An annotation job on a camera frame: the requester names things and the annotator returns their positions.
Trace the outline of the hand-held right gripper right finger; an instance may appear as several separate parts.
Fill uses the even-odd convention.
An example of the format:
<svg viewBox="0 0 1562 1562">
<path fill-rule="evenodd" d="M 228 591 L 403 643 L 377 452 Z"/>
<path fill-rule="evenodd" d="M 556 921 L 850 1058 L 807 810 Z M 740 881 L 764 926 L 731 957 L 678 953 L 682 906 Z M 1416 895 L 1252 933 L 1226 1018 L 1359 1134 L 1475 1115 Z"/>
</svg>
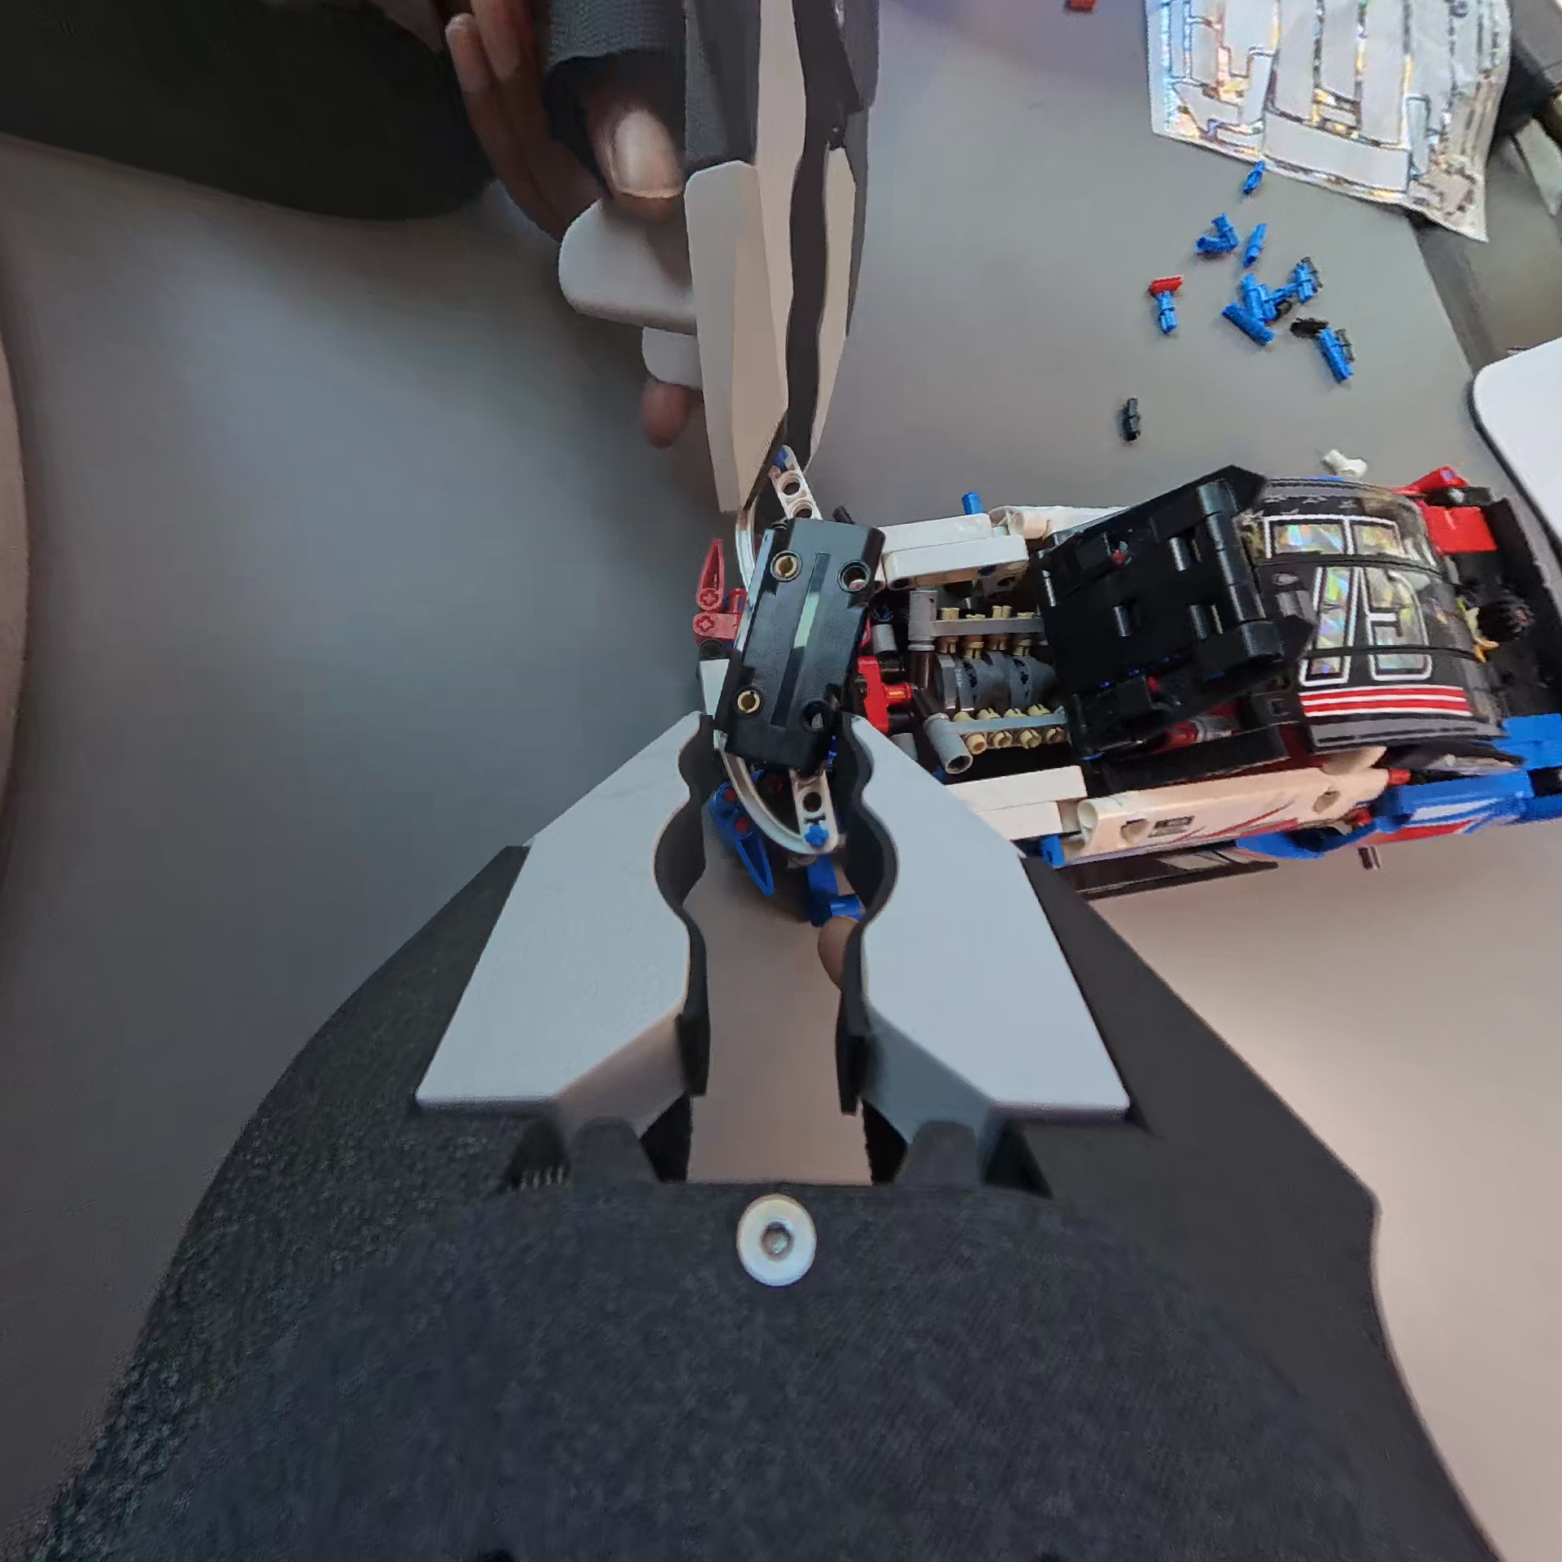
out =
<svg viewBox="0 0 1562 1562">
<path fill-rule="evenodd" d="M 838 739 L 845 953 L 838 1088 L 906 1141 L 953 1123 L 1126 1123 L 1127 1088 L 1025 853 L 868 718 Z"/>
</svg>

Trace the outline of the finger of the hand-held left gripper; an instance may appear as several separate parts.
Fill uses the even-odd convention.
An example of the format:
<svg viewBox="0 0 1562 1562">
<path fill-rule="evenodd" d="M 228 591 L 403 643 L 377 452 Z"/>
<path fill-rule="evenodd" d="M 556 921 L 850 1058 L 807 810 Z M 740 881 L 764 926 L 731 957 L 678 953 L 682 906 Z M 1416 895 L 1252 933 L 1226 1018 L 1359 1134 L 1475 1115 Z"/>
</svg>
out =
<svg viewBox="0 0 1562 1562">
<path fill-rule="evenodd" d="M 868 204 L 870 8 L 799 2 L 799 463 L 810 463 L 845 358 Z"/>
<path fill-rule="evenodd" d="M 799 2 L 686 2 L 686 234 L 712 478 L 748 508 L 799 408 Z"/>
</svg>

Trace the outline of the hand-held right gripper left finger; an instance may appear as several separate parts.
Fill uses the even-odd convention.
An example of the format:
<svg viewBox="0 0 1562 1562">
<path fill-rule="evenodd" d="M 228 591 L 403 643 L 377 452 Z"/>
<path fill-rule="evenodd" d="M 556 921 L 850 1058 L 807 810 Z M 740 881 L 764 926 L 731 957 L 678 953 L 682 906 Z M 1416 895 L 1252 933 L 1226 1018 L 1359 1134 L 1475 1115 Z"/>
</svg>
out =
<svg viewBox="0 0 1562 1562">
<path fill-rule="evenodd" d="M 655 1127 L 707 1080 L 712 724 L 682 715 L 538 829 L 418 1083 L 423 1111 L 522 1115 L 566 1141 Z"/>
</svg>

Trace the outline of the brick-built toy race car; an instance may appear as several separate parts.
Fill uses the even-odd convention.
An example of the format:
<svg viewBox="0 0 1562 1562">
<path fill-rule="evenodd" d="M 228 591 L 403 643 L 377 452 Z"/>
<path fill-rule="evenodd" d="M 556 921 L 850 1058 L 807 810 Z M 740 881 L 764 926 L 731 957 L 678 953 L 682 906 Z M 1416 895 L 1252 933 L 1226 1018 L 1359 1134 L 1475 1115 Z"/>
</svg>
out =
<svg viewBox="0 0 1562 1562">
<path fill-rule="evenodd" d="M 835 769 L 868 718 L 1088 898 L 1562 810 L 1559 564 L 1511 503 L 1226 463 L 1127 508 L 868 531 L 775 447 L 694 610 L 706 813 L 815 926 L 860 914 Z"/>
</svg>

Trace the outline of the person's left hand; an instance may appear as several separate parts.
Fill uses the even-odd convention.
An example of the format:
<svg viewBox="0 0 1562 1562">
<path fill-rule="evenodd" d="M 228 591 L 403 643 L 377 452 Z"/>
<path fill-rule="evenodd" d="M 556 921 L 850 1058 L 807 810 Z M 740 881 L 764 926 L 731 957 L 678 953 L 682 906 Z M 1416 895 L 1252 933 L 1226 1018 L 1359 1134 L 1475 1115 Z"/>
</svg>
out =
<svg viewBox="0 0 1562 1562">
<path fill-rule="evenodd" d="M 686 163 L 661 120 L 669 97 L 656 62 L 617 58 L 585 67 L 580 89 L 583 163 L 548 129 L 543 67 L 546 2 L 454 2 L 443 44 L 472 129 L 507 199 L 552 239 L 595 199 L 639 224 L 682 215 Z"/>
</svg>

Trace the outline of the pile of blue connector pins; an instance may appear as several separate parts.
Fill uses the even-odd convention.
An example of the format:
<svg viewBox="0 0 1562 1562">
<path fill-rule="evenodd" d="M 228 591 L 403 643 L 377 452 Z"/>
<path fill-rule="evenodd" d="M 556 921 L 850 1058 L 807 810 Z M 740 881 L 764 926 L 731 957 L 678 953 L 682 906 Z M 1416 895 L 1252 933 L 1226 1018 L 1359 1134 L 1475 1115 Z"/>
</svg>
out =
<svg viewBox="0 0 1562 1562">
<path fill-rule="evenodd" d="M 1230 215 L 1218 215 L 1195 236 L 1195 258 L 1236 262 L 1236 294 L 1223 306 L 1223 320 L 1254 346 L 1273 346 L 1278 329 L 1290 320 L 1307 320 L 1300 307 L 1319 300 L 1323 271 L 1313 258 L 1290 264 L 1281 286 L 1265 286 L 1256 267 L 1267 247 L 1267 224 L 1239 232 Z M 1319 348 L 1328 375 L 1350 383 L 1356 375 L 1356 346 L 1346 329 L 1328 323 L 1328 332 L 1306 340 Z"/>
</svg>

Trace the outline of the holographic sticker sheet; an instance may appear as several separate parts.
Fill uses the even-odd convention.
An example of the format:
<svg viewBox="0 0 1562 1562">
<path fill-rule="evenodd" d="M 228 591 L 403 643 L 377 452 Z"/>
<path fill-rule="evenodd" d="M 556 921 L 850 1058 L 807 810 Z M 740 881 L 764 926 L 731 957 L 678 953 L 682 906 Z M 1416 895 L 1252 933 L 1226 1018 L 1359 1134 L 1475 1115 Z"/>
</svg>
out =
<svg viewBox="0 0 1562 1562">
<path fill-rule="evenodd" d="M 1151 129 L 1488 239 L 1505 0 L 1148 0 Z"/>
</svg>

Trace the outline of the white instruction booklet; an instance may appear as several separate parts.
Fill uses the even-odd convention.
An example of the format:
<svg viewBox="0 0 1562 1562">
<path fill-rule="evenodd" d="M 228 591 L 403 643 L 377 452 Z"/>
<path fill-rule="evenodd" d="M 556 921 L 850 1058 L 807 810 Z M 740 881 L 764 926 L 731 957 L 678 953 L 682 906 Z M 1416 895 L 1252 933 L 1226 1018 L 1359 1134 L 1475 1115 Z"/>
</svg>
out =
<svg viewBox="0 0 1562 1562">
<path fill-rule="evenodd" d="M 1533 513 L 1562 539 L 1562 343 L 1541 343 L 1475 373 L 1472 410 Z"/>
</svg>

